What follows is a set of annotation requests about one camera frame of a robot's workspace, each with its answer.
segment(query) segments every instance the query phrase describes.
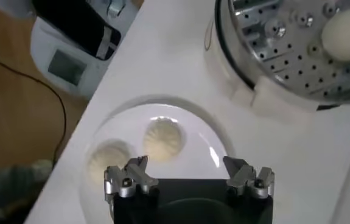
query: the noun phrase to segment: white table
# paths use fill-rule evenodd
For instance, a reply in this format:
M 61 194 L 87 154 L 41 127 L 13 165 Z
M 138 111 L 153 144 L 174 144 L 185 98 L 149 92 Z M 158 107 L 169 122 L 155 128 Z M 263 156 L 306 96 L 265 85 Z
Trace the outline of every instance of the white table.
M 230 155 L 275 171 L 275 223 L 330 221 L 350 166 L 350 106 L 282 124 L 232 103 L 207 75 L 213 8 L 214 0 L 144 3 L 27 224 L 85 223 L 78 188 L 92 135 L 117 111 L 168 98 L 215 124 Z

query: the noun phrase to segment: screw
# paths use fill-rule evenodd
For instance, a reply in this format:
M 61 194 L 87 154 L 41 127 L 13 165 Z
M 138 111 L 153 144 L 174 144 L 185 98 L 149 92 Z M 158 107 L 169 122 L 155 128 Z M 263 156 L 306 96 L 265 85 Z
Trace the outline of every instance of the screw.
M 236 197 L 237 196 L 237 189 L 235 189 L 233 187 L 229 187 L 229 189 L 227 190 L 227 194 L 230 197 Z
M 254 181 L 254 186 L 256 188 L 264 188 L 264 181 L 262 181 L 261 179 L 256 179 Z
M 128 177 L 122 180 L 122 187 L 130 187 L 133 181 Z

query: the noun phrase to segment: metal bolt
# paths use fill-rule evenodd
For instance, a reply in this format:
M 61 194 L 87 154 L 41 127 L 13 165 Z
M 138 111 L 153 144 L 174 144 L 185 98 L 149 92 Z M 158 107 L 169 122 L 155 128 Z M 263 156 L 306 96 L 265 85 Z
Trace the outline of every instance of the metal bolt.
M 284 22 L 277 19 L 273 19 L 265 23 L 264 29 L 268 36 L 274 37 L 274 38 L 283 37 L 287 31 Z
M 323 6 L 323 15 L 330 18 L 333 17 L 340 9 L 334 4 L 334 2 L 327 2 Z
M 310 27 L 314 22 L 314 17 L 310 13 L 297 13 L 295 19 L 301 27 Z

